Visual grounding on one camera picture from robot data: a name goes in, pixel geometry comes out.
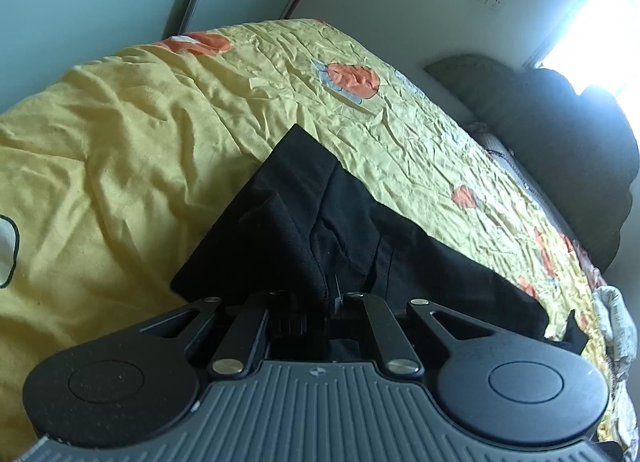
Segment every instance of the white cloth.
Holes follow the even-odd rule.
[[[632,462],[638,456],[638,418],[626,390],[626,380],[629,367],[638,355],[638,330],[622,294],[614,286],[593,289],[593,304],[613,364],[615,433],[618,443],[625,449],[625,462]]]

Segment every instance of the small logo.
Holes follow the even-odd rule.
[[[326,370],[320,366],[316,366],[316,368],[309,370],[309,373],[314,377],[322,377],[326,374]]]

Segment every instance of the bed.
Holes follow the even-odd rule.
[[[28,372],[182,304],[169,282],[300,124],[379,202],[546,309],[576,310],[611,380],[585,273],[538,204],[401,73],[336,28],[289,20],[124,49],[0,118],[0,460],[33,441]],[[611,404],[601,440],[615,438]]]

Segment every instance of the round black pad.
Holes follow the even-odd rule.
[[[69,389],[85,402],[112,404],[138,392],[145,382],[142,371],[122,361],[98,361],[71,374]]]
[[[580,356],[517,334],[452,341],[435,397],[463,428],[513,446],[563,444],[590,434],[608,399]]]
[[[39,434],[106,448],[169,428],[189,411],[198,389],[183,343],[122,331],[40,363],[24,383],[22,400]]]
[[[562,376],[541,363],[513,362],[494,368],[489,374],[494,392],[513,402],[538,404],[562,392]]]

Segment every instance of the gray ribbed platform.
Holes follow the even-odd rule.
[[[163,436],[92,450],[44,438],[28,462],[434,461],[606,462],[587,442],[541,452],[464,435],[419,385],[371,363],[264,362],[243,381],[210,386],[202,405]]]

